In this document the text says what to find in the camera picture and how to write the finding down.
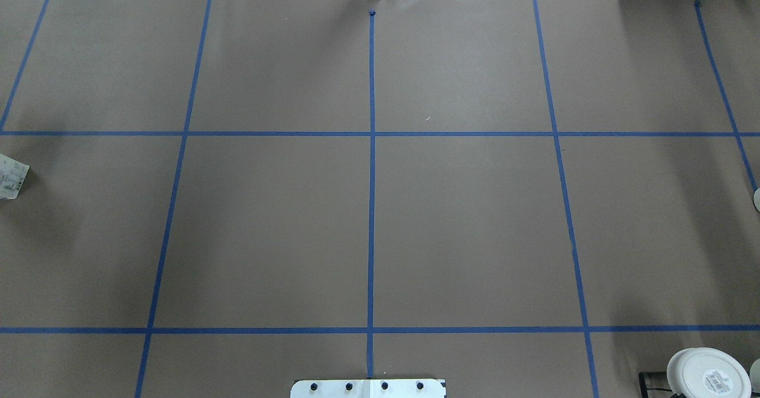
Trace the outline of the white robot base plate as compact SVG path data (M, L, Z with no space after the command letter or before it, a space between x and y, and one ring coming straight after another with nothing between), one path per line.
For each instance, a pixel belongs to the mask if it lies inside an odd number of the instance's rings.
M444 380L434 378L304 380L290 397L446 397Z

